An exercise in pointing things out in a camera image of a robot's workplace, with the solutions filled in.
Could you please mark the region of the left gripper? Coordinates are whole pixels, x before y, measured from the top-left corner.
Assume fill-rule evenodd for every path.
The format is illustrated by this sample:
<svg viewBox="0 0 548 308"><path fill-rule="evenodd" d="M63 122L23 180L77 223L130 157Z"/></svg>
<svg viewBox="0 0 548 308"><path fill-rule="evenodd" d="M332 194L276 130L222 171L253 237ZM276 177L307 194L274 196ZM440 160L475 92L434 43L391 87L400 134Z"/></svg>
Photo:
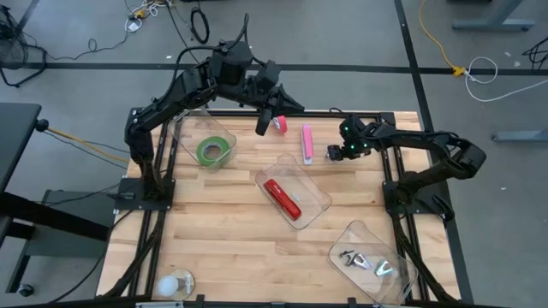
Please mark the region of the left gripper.
<svg viewBox="0 0 548 308"><path fill-rule="evenodd" d="M255 133L264 136L272 113L277 116L299 114L305 107L294 100L283 88L278 86L279 75L247 75L243 78L243 105L254 107L259 112Z"/></svg>

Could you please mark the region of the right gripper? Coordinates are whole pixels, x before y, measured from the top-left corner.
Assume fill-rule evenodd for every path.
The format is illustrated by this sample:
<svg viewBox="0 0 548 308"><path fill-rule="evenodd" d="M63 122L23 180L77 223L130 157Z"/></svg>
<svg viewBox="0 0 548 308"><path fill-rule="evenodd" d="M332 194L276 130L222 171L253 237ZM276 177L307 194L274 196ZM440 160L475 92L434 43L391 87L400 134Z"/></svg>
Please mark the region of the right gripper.
<svg viewBox="0 0 548 308"><path fill-rule="evenodd" d="M344 158L369 156L371 148L366 140L373 129L373 123L365 124L357 115L349 114L339 126L343 138L342 148L339 145L327 147L327 157L331 161L342 161Z"/></svg>

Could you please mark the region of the pink stapler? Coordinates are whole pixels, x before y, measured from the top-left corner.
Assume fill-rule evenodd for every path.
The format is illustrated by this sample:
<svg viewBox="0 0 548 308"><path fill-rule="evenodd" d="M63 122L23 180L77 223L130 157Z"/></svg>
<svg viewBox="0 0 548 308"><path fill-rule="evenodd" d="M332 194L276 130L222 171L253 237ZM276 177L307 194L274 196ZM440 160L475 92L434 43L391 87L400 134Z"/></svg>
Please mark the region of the pink stapler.
<svg viewBox="0 0 548 308"><path fill-rule="evenodd" d="M313 163L313 137L312 130L309 124L303 124L301 126L301 148L303 163L305 165L311 165Z"/></svg>

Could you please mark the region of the red stapler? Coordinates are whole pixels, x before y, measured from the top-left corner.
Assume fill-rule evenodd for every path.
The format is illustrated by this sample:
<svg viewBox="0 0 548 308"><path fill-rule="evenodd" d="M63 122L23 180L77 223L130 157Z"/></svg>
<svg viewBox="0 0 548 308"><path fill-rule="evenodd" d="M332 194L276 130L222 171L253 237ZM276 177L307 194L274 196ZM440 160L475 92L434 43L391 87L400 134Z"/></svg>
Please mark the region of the red stapler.
<svg viewBox="0 0 548 308"><path fill-rule="evenodd" d="M301 209L275 180L266 181L263 187L292 220L301 217Z"/></svg>

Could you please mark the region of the green tape roll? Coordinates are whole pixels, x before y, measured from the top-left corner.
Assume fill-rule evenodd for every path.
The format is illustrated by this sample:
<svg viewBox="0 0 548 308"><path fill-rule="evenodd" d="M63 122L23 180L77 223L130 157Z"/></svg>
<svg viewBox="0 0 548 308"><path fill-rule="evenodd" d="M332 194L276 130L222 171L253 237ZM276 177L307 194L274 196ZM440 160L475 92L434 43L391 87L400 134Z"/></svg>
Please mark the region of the green tape roll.
<svg viewBox="0 0 548 308"><path fill-rule="evenodd" d="M229 142L219 136L203 139L196 150L196 158L200 165L208 168L216 168L230 154Z"/></svg>

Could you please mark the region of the clear plastic bin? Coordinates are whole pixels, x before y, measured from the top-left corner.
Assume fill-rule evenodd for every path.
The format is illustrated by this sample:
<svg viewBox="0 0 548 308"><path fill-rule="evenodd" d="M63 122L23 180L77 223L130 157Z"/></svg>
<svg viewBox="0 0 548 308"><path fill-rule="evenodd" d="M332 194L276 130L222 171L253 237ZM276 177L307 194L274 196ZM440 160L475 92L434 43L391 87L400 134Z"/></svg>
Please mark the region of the clear plastic bin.
<svg viewBox="0 0 548 308"><path fill-rule="evenodd" d="M215 173L224 168L236 155L237 138L230 133L215 117L206 109L185 110L174 117L168 126L168 133L175 138L176 143L182 148L184 160L191 165L198 166L210 173ZM196 158L196 150L199 143L206 138L219 136L226 139L231 147L230 154L222 164L216 168L208 168L199 164Z"/></svg>
<svg viewBox="0 0 548 308"><path fill-rule="evenodd" d="M263 187L270 179L275 180L301 209L301 217L292 220ZM255 176L256 184L271 201L288 225L302 230L331 206L331 197L313 181L290 154L282 154L276 161L261 169Z"/></svg>
<svg viewBox="0 0 548 308"><path fill-rule="evenodd" d="M347 267L339 254L354 251L363 254L371 264L370 269ZM415 266L401 257L396 250L372 233L364 222L352 221L333 243L328 258L335 269L355 287L360 289L376 305L403 305L417 280ZM387 260L394 271L388 275L376 276L378 263Z"/></svg>

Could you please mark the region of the grey floor foot bar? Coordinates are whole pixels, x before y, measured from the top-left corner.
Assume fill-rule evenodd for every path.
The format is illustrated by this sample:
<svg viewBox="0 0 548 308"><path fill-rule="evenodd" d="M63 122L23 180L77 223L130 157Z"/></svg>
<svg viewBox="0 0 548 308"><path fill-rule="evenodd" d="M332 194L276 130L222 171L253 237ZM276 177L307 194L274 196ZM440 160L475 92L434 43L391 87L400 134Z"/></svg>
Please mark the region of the grey floor foot bar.
<svg viewBox="0 0 548 308"><path fill-rule="evenodd" d="M548 142L548 131L499 131L492 135L495 142Z"/></svg>

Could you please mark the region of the grey desk leg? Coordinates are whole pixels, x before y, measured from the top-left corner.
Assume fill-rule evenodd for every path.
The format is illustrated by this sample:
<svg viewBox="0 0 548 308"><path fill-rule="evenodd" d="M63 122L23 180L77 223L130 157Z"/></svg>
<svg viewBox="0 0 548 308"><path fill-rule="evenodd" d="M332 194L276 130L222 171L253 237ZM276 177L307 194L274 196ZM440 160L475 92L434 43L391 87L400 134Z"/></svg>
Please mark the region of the grey desk leg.
<svg viewBox="0 0 548 308"><path fill-rule="evenodd" d="M462 31L527 32L537 25L534 20L509 18L522 2L523 0L503 0L503 3L487 17L453 20L451 26L454 30Z"/></svg>

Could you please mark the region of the black desk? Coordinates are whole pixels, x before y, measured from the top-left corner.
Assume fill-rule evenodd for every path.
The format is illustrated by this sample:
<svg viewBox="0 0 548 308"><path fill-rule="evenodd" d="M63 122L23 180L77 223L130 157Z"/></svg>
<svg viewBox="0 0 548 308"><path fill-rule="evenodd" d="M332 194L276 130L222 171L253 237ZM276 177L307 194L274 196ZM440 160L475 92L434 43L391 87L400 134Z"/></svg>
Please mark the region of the black desk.
<svg viewBox="0 0 548 308"><path fill-rule="evenodd" d="M0 247L7 237L31 240L38 225L106 242L112 227L58 210L58 205L91 202L87 209L97 210L110 199L104 189L78 198L64 199L45 206L7 193L5 188L38 123L38 104L0 103Z"/></svg>

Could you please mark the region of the black floor fan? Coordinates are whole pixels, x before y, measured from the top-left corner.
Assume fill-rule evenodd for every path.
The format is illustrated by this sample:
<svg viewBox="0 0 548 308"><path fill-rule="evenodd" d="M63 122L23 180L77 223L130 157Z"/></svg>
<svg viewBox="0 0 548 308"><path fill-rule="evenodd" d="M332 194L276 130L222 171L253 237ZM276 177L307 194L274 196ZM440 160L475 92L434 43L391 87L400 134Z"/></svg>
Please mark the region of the black floor fan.
<svg viewBox="0 0 548 308"><path fill-rule="evenodd" d="M27 64L29 48L41 52L41 64L37 72L25 79L12 83L8 81L5 69L18 70ZM0 77L6 86L19 88L22 84L39 76L46 69L46 51L37 45L30 45L25 39L23 25L10 13L10 8L0 4Z"/></svg>

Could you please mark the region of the black aluminium table frame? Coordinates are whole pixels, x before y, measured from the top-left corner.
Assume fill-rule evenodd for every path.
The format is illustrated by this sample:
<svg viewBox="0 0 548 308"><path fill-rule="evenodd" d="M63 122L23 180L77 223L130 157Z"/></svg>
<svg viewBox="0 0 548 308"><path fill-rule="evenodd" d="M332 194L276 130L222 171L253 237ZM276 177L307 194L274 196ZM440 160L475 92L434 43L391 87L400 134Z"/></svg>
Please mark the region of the black aluminium table frame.
<svg viewBox="0 0 548 308"><path fill-rule="evenodd" d="M394 244L381 184L384 166L394 165L396 155L329 161L325 148L339 142L340 119L320 110L289 118L285 134L270 128L258 136L255 117L234 110L218 111L217 120L236 136L236 154L213 171L202 169L183 149L176 151L174 204L165 218L152 278L188 270L196 280L194 294L209 305L368 305L370 299L331 264L329 250L355 220ZM306 172L330 206L297 230L261 192L255 177L283 154L301 157L305 124L314 145Z"/></svg>

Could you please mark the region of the silver bracket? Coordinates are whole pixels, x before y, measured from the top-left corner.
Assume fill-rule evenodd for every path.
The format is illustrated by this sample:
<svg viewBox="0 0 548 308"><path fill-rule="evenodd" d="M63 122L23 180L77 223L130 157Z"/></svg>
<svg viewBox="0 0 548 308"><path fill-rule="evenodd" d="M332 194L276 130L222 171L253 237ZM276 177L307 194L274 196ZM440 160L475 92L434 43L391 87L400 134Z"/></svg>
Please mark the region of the silver bracket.
<svg viewBox="0 0 548 308"><path fill-rule="evenodd" d="M184 303L182 301L139 302L134 308L184 308Z"/></svg>

